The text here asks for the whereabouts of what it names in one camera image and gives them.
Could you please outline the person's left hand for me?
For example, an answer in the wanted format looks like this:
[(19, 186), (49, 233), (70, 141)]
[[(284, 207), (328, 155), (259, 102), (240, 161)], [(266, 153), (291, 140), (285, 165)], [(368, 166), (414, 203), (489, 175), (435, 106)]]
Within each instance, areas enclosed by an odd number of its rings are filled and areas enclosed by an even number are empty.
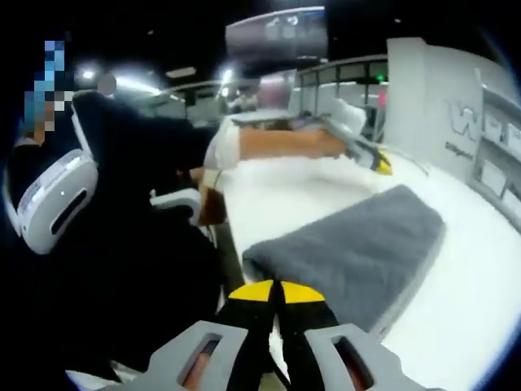
[(345, 143), (325, 130), (316, 132), (316, 147), (320, 157), (339, 158), (345, 155), (347, 147)]

